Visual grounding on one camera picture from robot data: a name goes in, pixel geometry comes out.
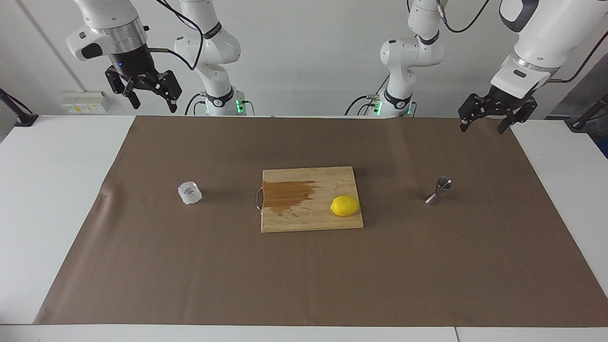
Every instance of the clear glass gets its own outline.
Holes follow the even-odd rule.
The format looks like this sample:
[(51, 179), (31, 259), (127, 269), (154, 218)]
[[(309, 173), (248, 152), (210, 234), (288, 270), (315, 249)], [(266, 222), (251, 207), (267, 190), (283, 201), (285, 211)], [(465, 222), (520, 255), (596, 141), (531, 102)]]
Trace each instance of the clear glass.
[(178, 187), (179, 196), (185, 204), (195, 204), (202, 199), (202, 193), (196, 183), (188, 181)]

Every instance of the cutting board handle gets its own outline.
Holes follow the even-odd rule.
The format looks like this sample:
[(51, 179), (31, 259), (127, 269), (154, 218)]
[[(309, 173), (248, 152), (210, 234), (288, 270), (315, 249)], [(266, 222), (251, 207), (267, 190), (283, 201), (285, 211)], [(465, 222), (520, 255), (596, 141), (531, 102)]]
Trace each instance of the cutting board handle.
[(260, 214), (261, 214), (262, 208), (264, 207), (264, 188), (261, 186), (258, 189), (258, 192), (255, 193), (255, 207), (258, 208), (258, 210), (260, 211)]

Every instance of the wall socket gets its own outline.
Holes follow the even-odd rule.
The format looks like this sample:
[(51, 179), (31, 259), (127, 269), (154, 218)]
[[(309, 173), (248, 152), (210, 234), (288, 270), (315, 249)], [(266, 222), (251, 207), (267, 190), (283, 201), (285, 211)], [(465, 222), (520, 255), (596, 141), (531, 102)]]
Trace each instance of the wall socket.
[(68, 114), (107, 114), (109, 100), (101, 91), (64, 92), (61, 106)]

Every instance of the green indicator light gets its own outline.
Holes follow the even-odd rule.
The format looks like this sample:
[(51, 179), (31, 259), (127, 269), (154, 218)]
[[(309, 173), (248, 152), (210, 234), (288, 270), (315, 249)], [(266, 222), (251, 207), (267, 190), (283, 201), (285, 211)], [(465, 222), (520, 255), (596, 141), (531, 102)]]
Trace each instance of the green indicator light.
[(239, 100), (236, 100), (235, 102), (237, 103), (237, 112), (242, 114), (245, 111), (245, 107), (242, 106), (243, 103)]
[(379, 100), (376, 104), (376, 109), (374, 110), (374, 114), (376, 116), (380, 116), (380, 111), (382, 110), (382, 100)]
[(416, 114), (416, 108), (417, 107), (418, 107), (418, 104), (415, 101), (410, 102), (410, 106), (408, 107), (405, 116), (407, 116), (407, 117), (413, 117), (414, 114)]

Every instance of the yellow lemon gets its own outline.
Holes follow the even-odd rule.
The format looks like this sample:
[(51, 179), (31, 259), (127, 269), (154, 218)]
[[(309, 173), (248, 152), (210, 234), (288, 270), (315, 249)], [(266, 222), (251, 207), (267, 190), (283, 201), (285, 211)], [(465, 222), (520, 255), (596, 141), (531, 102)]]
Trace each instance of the yellow lemon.
[(330, 209), (338, 216), (350, 216), (359, 210), (359, 202), (350, 196), (338, 196), (331, 202)]

